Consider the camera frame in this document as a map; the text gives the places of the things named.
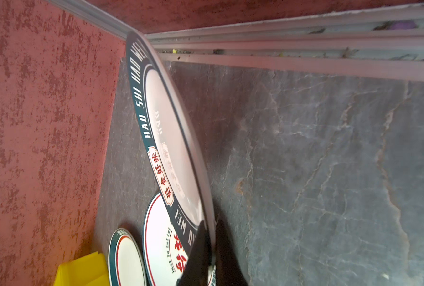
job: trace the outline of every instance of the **mottled red panel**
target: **mottled red panel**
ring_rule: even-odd
[[[89,252],[124,43],[43,0],[0,0],[0,285]]]
[[[144,33],[417,2],[424,0],[89,0]]]

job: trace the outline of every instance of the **oval plate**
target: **oval plate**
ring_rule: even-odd
[[[209,180],[179,92],[141,33],[128,34],[126,60],[136,119],[173,227],[190,253],[204,221],[213,256],[215,216]]]
[[[140,250],[132,235],[124,228],[117,229],[109,245],[110,286],[146,286],[143,264]]]
[[[142,237],[144,260],[151,286],[174,286],[185,270],[188,255],[169,220],[161,194],[148,206]],[[208,286],[216,285],[215,266],[209,268]]]

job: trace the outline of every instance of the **red wall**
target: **red wall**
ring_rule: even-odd
[[[89,253],[123,54],[43,0],[0,0],[0,285]]]
[[[424,2],[424,0],[88,1],[144,33]]]

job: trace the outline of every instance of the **yellow plastic container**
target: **yellow plastic container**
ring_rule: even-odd
[[[110,286],[104,255],[94,252],[61,264],[53,286]]]

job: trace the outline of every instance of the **gray table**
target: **gray table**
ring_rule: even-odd
[[[424,285],[424,83],[167,65],[250,285]],[[122,60],[94,248],[157,188]]]

